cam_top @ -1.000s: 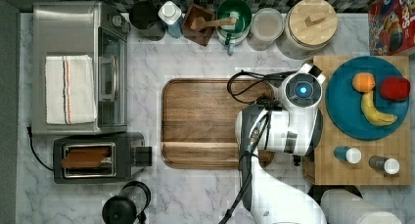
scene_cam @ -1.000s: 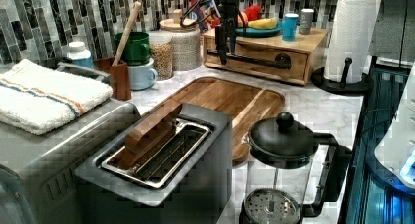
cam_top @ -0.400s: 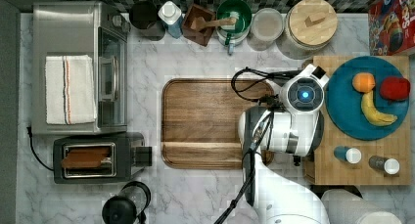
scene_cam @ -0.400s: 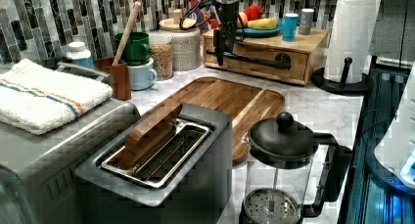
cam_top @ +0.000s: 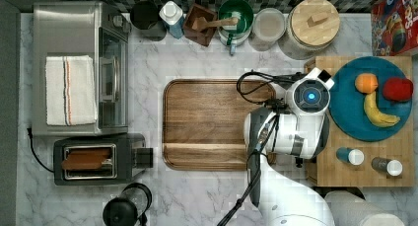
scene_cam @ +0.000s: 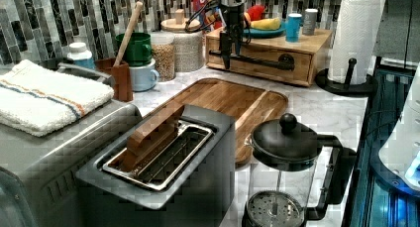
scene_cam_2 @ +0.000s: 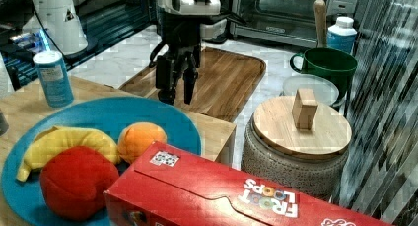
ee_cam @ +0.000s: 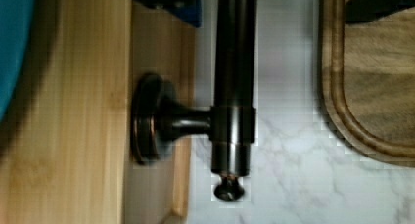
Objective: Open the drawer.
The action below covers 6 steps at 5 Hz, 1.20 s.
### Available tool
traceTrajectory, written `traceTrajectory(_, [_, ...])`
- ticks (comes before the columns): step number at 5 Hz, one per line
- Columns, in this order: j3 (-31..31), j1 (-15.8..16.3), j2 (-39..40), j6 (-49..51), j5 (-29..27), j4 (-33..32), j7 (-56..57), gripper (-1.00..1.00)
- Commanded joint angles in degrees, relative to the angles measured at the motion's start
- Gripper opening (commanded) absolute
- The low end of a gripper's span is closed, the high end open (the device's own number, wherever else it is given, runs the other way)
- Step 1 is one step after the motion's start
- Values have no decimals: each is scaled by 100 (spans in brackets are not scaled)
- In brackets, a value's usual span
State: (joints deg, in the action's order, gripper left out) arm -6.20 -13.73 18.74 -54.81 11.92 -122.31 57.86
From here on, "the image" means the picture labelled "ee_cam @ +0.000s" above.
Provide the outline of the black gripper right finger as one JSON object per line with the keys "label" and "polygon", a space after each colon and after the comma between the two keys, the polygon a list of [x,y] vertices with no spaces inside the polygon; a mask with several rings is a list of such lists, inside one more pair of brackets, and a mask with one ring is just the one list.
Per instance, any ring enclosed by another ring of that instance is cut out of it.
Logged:
{"label": "black gripper right finger", "polygon": [[372,22],[414,6],[415,0],[348,0],[345,5],[345,23]]}

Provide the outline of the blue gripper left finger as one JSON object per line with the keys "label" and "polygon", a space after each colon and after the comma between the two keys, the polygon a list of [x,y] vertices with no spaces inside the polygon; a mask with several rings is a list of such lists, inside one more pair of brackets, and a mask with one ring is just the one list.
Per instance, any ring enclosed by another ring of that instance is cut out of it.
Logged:
{"label": "blue gripper left finger", "polygon": [[202,25],[202,0],[134,0],[149,9],[163,9],[194,28]]}

